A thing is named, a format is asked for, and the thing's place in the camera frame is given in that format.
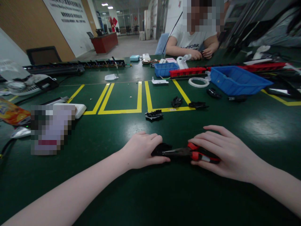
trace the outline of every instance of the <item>ceiling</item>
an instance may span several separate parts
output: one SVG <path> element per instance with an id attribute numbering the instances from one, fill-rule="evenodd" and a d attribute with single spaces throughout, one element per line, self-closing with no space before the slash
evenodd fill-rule
<path id="1" fill-rule="evenodd" d="M 148 7 L 150 0 L 95 0 L 96 10 L 99 12 L 108 12 L 108 6 L 101 4 L 107 3 L 108 6 L 113 6 L 116 11 L 130 8 Z"/>

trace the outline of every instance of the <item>snack bag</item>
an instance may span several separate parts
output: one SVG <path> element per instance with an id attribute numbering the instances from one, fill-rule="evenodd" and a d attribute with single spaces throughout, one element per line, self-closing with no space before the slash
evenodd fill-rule
<path id="1" fill-rule="evenodd" d="M 13 126 L 19 126 L 30 121 L 30 112 L 0 98 L 0 119 Z"/>

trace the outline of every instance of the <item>red pliers handle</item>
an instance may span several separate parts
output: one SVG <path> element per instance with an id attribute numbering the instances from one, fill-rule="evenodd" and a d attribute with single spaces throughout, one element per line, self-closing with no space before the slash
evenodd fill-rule
<path id="1" fill-rule="evenodd" d="M 187 145 L 191 149 L 191 158 L 193 161 L 205 161 L 205 162 L 210 162 L 210 163 L 219 163 L 221 159 L 213 154 L 212 152 L 195 145 L 194 143 L 188 143 Z"/>

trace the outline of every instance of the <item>hand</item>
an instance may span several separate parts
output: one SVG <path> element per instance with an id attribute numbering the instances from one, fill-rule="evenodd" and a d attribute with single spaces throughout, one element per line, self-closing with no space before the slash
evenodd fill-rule
<path id="1" fill-rule="evenodd" d="M 222 177 L 253 183 L 256 177 L 269 165 L 251 151 L 238 137 L 221 126 L 205 126 L 205 130 L 215 130 L 221 135 L 207 131 L 189 140 L 221 158 L 218 164 L 191 161 Z"/>
<path id="2" fill-rule="evenodd" d="M 191 54 L 191 60 L 200 60 L 203 58 L 201 52 L 197 50 L 189 50 L 189 54 Z"/>
<path id="3" fill-rule="evenodd" d="M 158 134 L 145 134 L 144 131 L 136 133 L 119 151 L 122 158 L 127 161 L 130 169 L 170 162 L 170 158 L 162 156 L 151 156 L 152 151 L 162 143 L 162 137 Z"/>
<path id="4" fill-rule="evenodd" d="M 203 57 L 205 57 L 207 59 L 211 59 L 213 53 L 214 53 L 214 51 L 211 48 L 207 48 L 203 51 Z"/>

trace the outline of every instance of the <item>floor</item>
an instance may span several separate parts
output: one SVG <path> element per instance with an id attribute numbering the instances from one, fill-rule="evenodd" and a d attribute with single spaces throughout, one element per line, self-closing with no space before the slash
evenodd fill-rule
<path id="1" fill-rule="evenodd" d="M 111 58 L 112 56 L 123 58 L 131 55 L 142 55 L 143 53 L 154 55 L 158 45 L 157 40 L 140 41 L 139 35 L 118 36 L 118 43 L 118 46 L 114 47 L 108 54 L 97 54 L 94 50 L 91 50 L 74 60 L 97 60 Z"/>

